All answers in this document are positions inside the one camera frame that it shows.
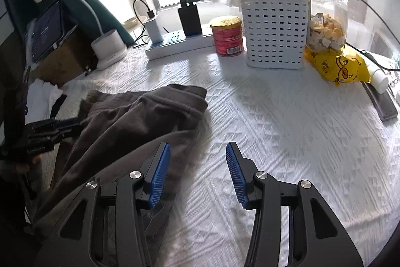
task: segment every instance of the blue gripper pad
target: blue gripper pad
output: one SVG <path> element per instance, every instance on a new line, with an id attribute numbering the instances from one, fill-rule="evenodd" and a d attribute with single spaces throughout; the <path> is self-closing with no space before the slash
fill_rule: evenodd
<path id="1" fill-rule="evenodd" d="M 232 146 L 228 144 L 226 146 L 226 162 L 229 167 L 229 172 L 233 181 L 233 186 L 235 187 L 237 200 L 243 208 L 247 208 L 249 203 L 249 198 L 247 197 L 247 186 L 243 172 L 239 165 L 238 159 L 233 152 Z"/>
<path id="2" fill-rule="evenodd" d="M 153 180 L 151 181 L 151 195 L 149 197 L 149 207 L 153 209 L 159 202 L 161 194 L 163 193 L 163 187 L 165 178 L 167 177 L 168 167 L 171 160 L 171 145 L 166 144 L 164 151 L 161 154 L 161 159 L 157 165 L 157 169 L 154 173 Z"/>

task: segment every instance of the white power strip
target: white power strip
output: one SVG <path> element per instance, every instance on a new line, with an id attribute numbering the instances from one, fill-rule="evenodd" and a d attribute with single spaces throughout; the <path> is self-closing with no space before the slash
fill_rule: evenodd
<path id="1" fill-rule="evenodd" d="M 153 44 L 151 41 L 145 48 L 149 60 L 179 54 L 190 50 L 211 47 L 214 45 L 213 32 L 208 24 L 201 26 L 203 33 L 187 37 L 183 30 L 163 35 L 164 40 Z"/>

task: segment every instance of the silver screw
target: silver screw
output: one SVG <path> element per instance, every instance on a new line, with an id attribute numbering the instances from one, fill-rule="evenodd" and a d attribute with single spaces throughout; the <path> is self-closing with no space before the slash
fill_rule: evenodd
<path id="1" fill-rule="evenodd" d="M 300 185 L 305 189 L 309 189 L 313 184 L 308 180 L 301 180 Z"/>
<path id="2" fill-rule="evenodd" d="M 97 187 L 97 182 L 96 181 L 89 181 L 86 184 L 87 189 L 95 189 Z"/>
<path id="3" fill-rule="evenodd" d="M 268 173 L 264 171 L 258 171 L 255 176 L 259 179 L 267 179 Z"/>
<path id="4" fill-rule="evenodd" d="M 129 173 L 129 176 L 132 179 L 139 179 L 142 176 L 142 173 L 140 171 L 133 171 L 133 172 Z"/>

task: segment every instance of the textured tablecloth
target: textured tablecloth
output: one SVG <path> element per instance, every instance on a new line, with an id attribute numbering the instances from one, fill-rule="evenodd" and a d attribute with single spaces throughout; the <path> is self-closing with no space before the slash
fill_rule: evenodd
<path id="1" fill-rule="evenodd" d="M 360 83 L 323 80 L 300 70 L 251 68 L 245 56 L 212 48 L 149 62 L 138 48 L 110 68 L 67 83 L 58 118 L 77 114 L 89 89 L 147 91 L 170 83 L 202 86 L 209 108 L 184 171 L 157 266 L 242 266 L 255 211 L 238 203 L 225 159 L 236 141 L 243 156 L 276 179 L 310 180 L 349 232 L 364 264 L 400 220 L 400 124 L 382 123 Z M 43 158 L 48 186 L 54 153 Z M 289 223 L 282 215 L 280 266 L 287 264 Z"/>

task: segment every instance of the barcode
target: barcode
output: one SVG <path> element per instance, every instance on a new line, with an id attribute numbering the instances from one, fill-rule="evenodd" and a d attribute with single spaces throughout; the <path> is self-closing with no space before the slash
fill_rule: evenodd
<path id="1" fill-rule="evenodd" d="M 228 48 L 226 50 L 227 54 L 234 54 L 235 52 L 239 52 L 241 50 L 241 46 L 237 46 L 235 48 Z"/>

